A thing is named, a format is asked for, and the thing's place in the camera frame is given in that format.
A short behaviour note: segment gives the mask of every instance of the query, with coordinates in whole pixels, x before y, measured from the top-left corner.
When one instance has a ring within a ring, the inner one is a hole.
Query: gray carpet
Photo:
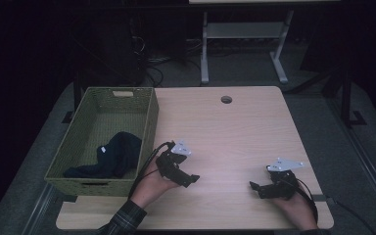
[[[268,56],[272,44],[257,43],[255,47],[225,57],[209,57],[208,86],[275,85],[288,90],[315,75],[299,70],[306,47],[287,44],[281,61],[290,82],[281,85]],[[156,67],[164,74],[162,87],[200,85],[200,71],[196,66],[200,64],[200,57],[189,59],[190,62],[186,63],[172,61]],[[156,70],[149,72],[157,81],[160,79]],[[339,105],[340,97],[333,100],[323,98],[320,95],[323,84],[316,83],[297,95],[285,95],[286,102],[323,192],[356,211],[376,231],[376,192],[349,139],[348,130],[337,118],[334,107]],[[151,85],[149,79],[142,84]],[[361,89],[354,85],[352,91],[352,109],[361,112],[367,125],[355,126],[351,132],[357,136],[376,166],[376,112]],[[73,93],[70,85],[54,106],[1,202],[0,235],[93,234],[93,231],[68,232],[56,227],[55,221],[62,201],[71,198],[46,187],[43,180],[68,128],[67,124],[62,123],[63,118],[72,109]],[[49,190],[51,197],[39,200],[43,190]],[[330,209],[335,220],[332,234],[370,234],[358,219],[340,206],[331,205]],[[34,213],[42,216],[29,220]],[[296,230],[275,233],[298,234]]]

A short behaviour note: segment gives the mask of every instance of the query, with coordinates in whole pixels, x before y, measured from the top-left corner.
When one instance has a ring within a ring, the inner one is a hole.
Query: desk grommet hole
[[[233,102],[233,99],[229,96],[223,96],[221,97],[221,102],[224,104],[230,104],[231,102]]]

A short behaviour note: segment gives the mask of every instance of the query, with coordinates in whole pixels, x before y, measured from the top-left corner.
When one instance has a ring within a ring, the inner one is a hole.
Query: storage bin
[[[128,195],[137,172],[154,149],[159,105],[154,88],[89,87],[45,175],[45,180],[67,195]],[[122,178],[65,178],[70,167],[97,163],[96,149],[118,132],[142,140],[139,163]]]

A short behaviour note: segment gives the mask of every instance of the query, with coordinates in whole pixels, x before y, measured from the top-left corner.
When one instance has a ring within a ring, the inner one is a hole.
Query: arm
[[[163,179],[158,172],[155,157],[145,171],[131,198],[118,210],[111,221],[99,229],[103,235],[133,234],[146,215],[144,209],[164,192],[179,185]]]
[[[271,199],[271,201],[301,231],[301,235],[330,234],[329,231],[318,228],[312,210],[301,194],[295,193],[290,200],[275,198]]]

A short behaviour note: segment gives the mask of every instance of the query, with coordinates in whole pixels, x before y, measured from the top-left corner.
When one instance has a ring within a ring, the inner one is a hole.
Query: folded clothing
[[[67,178],[110,178],[123,177],[128,170],[136,168],[142,140],[137,136],[121,131],[105,146],[99,146],[97,163],[70,167],[64,172]]]

